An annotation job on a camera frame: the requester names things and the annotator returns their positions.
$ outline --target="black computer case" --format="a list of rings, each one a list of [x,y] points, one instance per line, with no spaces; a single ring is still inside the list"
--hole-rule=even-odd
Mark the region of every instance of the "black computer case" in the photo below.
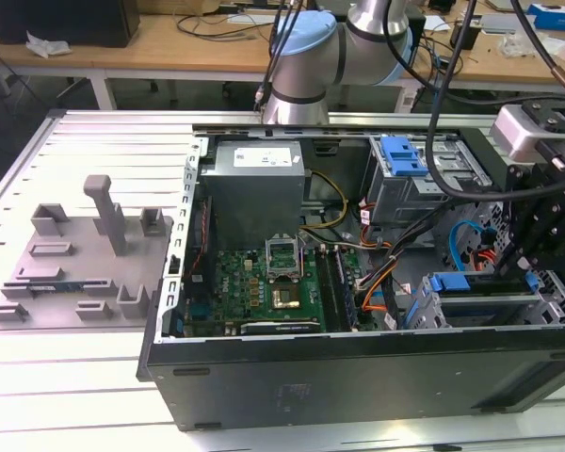
[[[0,0],[0,42],[43,40],[125,47],[140,23],[137,0]]]

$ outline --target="paper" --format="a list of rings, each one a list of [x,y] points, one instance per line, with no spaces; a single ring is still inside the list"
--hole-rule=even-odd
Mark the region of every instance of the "paper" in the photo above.
[[[64,40],[41,40],[27,32],[28,42],[25,44],[34,54],[43,58],[56,55],[66,55],[72,52],[69,44]]]
[[[440,16],[425,16],[425,18],[425,29],[427,31],[445,31],[450,29],[450,25]]]

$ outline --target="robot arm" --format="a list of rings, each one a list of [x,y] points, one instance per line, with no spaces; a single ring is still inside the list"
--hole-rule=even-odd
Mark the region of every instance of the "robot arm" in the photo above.
[[[402,69],[383,34],[383,11],[392,2],[388,26],[393,44],[408,59],[412,33],[407,0],[360,0],[337,24],[326,11],[302,11],[272,74],[264,122],[326,124],[327,88],[333,85],[384,85]],[[279,29],[279,35],[287,30]]]

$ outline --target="yellow wire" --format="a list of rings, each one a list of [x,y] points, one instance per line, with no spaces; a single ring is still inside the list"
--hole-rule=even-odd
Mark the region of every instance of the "yellow wire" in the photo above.
[[[341,191],[341,188],[339,188],[339,186],[335,182],[333,182],[332,179],[329,178],[329,176],[323,174],[320,171],[314,171],[314,170],[312,170],[312,174],[316,174],[316,175],[320,176],[322,179],[327,181],[335,189],[335,191],[341,197],[341,201],[343,202],[343,210],[341,211],[341,215],[339,216],[339,218],[333,219],[331,221],[327,221],[326,223],[306,224],[305,226],[301,226],[300,229],[325,229],[325,228],[330,228],[331,226],[335,226],[335,225],[339,224],[341,221],[344,220],[344,218],[347,215],[347,203],[349,201],[347,200],[346,195],[343,193],[343,191]]]

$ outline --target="light blue robot joint cap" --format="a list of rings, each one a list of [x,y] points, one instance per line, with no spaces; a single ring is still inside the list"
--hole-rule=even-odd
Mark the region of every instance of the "light blue robot joint cap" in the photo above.
[[[293,16],[289,18],[285,32],[290,28]],[[283,22],[283,20],[279,22],[278,40],[283,37]],[[335,32],[336,27],[337,22],[334,16],[327,11],[300,12],[293,31],[282,49],[281,56],[287,57],[313,49],[328,39]]]

